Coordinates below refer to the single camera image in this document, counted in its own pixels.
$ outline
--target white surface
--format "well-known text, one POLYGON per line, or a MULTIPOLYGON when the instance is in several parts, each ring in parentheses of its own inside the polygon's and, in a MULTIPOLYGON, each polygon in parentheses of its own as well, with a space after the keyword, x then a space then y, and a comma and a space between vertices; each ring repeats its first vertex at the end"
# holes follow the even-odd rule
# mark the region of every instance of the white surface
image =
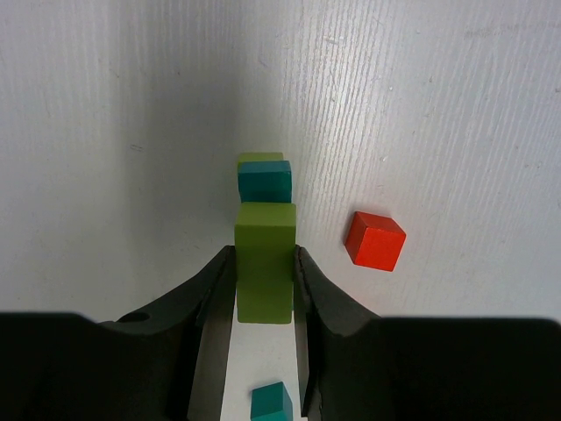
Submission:
MULTIPOLYGON (((237 153, 281 150, 370 309, 559 319, 560 41, 558 0, 3 0, 0 307, 149 302, 232 242, 237 153), (356 209, 407 232, 392 274, 350 263, 356 209)), ((297 406, 291 335, 234 326, 225 419, 276 378, 297 406)))

